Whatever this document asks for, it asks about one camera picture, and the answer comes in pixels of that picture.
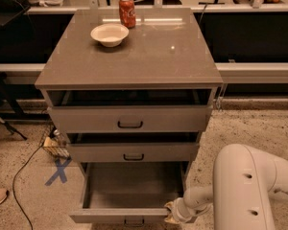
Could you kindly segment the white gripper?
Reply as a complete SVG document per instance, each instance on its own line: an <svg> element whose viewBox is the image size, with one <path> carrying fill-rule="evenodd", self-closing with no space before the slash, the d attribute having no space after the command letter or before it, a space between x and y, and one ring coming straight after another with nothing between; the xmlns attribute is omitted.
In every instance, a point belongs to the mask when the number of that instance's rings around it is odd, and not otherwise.
<svg viewBox="0 0 288 230"><path fill-rule="evenodd" d="M164 221L170 224L186 223L194 216L191 214L181 197L174 201L169 201L164 205L165 208L171 210L172 216L167 216Z"/></svg>

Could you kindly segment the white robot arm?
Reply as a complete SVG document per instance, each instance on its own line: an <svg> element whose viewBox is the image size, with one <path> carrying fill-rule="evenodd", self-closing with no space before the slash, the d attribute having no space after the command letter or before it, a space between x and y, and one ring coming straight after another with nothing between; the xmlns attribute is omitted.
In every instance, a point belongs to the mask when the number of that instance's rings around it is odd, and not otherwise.
<svg viewBox="0 0 288 230"><path fill-rule="evenodd" d="M214 230L276 230L270 200L288 200L288 161L241 144L220 150L213 183L165 204L165 220L186 223L213 210Z"/></svg>

